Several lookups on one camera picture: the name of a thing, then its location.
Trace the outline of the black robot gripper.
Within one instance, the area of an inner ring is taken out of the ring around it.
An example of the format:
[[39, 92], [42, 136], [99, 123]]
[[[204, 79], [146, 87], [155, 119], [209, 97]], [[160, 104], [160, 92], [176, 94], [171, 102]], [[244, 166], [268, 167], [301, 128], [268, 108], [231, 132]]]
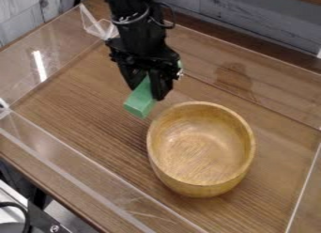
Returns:
[[180, 54], [163, 42], [151, 49], [131, 50], [120, 37], [108, 39], [106, 45], [111, 49], [111, 60], [118, 63], [127, 85], [135, 90], [148, 75], [151, 79], [152, 96], [163, 101], [173, 89], [173, 79], [180, 78]]

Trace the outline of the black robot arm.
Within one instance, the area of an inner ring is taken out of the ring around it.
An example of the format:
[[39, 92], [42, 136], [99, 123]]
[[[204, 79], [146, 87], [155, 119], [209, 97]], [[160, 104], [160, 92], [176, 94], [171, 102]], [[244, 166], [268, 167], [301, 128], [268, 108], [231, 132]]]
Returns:
[[111, 59], [132, 90], [150, 77], [151, 93], [162, 101], [180, 79], [180, 54], [168, 46], [167, 31], [176, 27], [176, 14], [159, 0], [106, 0], [119, 35], [106, 40]]

